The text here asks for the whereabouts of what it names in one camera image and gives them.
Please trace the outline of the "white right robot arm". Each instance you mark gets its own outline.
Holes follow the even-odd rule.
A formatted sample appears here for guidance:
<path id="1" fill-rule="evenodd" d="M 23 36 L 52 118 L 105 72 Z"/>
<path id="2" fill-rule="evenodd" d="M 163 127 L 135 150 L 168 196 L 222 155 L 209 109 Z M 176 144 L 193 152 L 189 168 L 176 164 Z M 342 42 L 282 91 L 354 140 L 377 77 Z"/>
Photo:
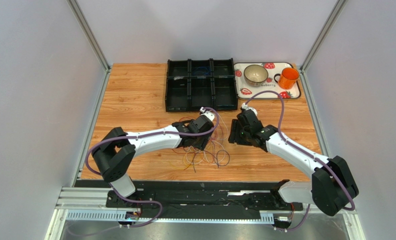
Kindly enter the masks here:
<path id="1" fill-rule="evenodd" d="M 308 182 L 288 179 L 278 182 L 271 189 L 277 205 L 303 203 L 316 205 L 328 216 L 336 215 L 350 205 L 359 189 L 346 160 L 340 156 L 328 157 L 316 153 L 289 138 L 273 125 L 263 126 L 256 111 L 242 110 L 231 121 L 229 143 L 253 146 L 276 155 L 296 167 L 308 178 Z"/>

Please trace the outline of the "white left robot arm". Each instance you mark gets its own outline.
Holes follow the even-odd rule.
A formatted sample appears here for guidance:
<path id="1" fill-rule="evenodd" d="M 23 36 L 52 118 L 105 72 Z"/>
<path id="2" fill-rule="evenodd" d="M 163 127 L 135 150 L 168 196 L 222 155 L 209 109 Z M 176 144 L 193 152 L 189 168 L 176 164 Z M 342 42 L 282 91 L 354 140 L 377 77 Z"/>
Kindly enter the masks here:
<path id="1" fill-rule="evenodd" d="M 206 111 L 194 120 L 174 122 L 161 129 L 145 132 L 123 132 L 116 127 L 87 152 L 98 167 L 97 174 L 109 183 L 115 192 L 126 198 L 136 192 L 128 175 L 133 158 L 163 149 L 194 147 L 203 150 L 218 123 L 218 117 Z"/>

